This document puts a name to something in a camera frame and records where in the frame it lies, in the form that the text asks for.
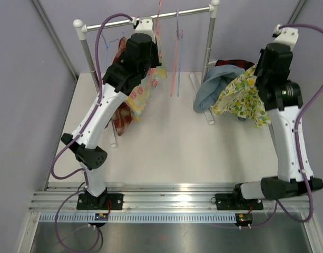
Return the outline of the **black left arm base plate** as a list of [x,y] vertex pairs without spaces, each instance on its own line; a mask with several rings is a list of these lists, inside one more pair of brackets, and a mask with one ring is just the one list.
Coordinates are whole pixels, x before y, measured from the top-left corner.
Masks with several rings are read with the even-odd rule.
[[99,197],[88,192],[78,196],[77,210],[122,210],[124,195],[120,193],[106,193]]

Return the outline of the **red beige checked garment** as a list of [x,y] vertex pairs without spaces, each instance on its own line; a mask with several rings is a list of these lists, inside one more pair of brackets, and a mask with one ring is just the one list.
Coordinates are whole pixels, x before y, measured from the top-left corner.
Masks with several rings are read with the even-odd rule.
[[[114,57],[113,63],[115,63],[118,60],[120,55],[126,49],[126,41],[126,37],[122,37],[119,40],[118,51]],[[131,108],[125,101],[121,103],[121,105],[116,109],[111,120],[114,124],[116,134],[118,136],[122,136],[133,121],[133,117],[131,115]]]

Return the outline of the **pink wire hanger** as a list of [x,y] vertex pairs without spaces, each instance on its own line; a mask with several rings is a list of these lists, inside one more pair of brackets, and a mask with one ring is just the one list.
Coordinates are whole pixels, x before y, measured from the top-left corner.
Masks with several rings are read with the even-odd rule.
[[176,40],[176,44],[175,44],[175,53],[174,53],[174,62],[173,62],[172,83],[171,83],[170,97],[173,97],[173,94],[174,94],[176,76],[178,76],[178,43],[177,43],[177,40]]

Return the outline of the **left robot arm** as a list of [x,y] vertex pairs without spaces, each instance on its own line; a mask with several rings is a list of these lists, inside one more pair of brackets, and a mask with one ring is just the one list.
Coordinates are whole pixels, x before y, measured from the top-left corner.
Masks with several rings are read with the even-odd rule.
[[101,171],[107,153],[98,146],[100,137],[117,108],[141,84],[148,71],[160,65],[155,37],[134,33],[127,40],[125,50],[107,68],[99,96],[81,126],[71,134],[62,135],[62,142],[74,153],[87,176],[87,189],[79,195],[78,210],[101,210],[110,207]]

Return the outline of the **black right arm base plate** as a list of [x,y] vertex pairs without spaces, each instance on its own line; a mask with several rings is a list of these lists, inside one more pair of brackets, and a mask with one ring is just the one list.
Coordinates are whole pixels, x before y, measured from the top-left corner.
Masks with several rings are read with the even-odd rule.
[[249,204],[234,197],[231,193],[217,193],[210,199],[217,210],[248,210]]

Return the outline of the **pastel tie-dye garment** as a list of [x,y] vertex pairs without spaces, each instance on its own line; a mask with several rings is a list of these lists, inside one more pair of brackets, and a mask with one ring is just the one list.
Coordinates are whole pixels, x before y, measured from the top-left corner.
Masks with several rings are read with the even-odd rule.
[[[159,32],[156,33],[156,42],[157,44],[160,42]],[[162,48],[160,45],[158,45],[158,54],[161,66],[150,69],[147,76],[141,81],[141,84],[133,89],[125,101],[131,110],[131,116],[135,122],[140,121],[140,116],[154,89],[159,83],[161,83],[161,81],[167,78],[167,72],[163,62]]]

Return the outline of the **red black plaid skirt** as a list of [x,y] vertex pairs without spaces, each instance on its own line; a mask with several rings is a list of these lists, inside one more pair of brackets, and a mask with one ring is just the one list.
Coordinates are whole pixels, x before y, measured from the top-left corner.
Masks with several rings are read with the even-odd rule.
[[233,60],[217,60],[215,64],[215,66],[224,66],[224,65],[233,65],[247,70],[252,66],[254,66],[254,63],[246,60],[241,60],[241,59],[233,59]]

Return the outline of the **yellow green floral garment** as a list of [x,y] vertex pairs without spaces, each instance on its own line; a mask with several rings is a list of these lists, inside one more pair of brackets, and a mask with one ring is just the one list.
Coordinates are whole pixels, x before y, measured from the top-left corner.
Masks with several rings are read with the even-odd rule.
[[211,106],[215,115],[230,113],[244,120],[254,120],[257,128],[271,123],[255,85],[256,67],[257,65],[254,65],[247,69],[222,90],[217,102]]

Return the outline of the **light blue denim garment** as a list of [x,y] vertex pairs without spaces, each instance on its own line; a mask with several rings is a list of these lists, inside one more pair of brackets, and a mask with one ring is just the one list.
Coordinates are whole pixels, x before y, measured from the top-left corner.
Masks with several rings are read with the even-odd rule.
[[234,65],[215,66],[208,70],[205,81],[201,84],[193,103],[196,113],[203,113],[218,100],[222,91],[245,69]]

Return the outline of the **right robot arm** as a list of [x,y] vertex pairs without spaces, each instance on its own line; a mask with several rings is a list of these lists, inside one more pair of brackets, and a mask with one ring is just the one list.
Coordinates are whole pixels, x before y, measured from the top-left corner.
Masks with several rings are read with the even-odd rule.
[[261,50],[256,88],[271,121],[278,172],[274,177],[237,184],[233,194],[242,200],[280,200],[323,188],[323,180],[314,176],[308,163],[300,116],[301,89],[288,79],[292,58],[291,47],[281,43],[270,43]]

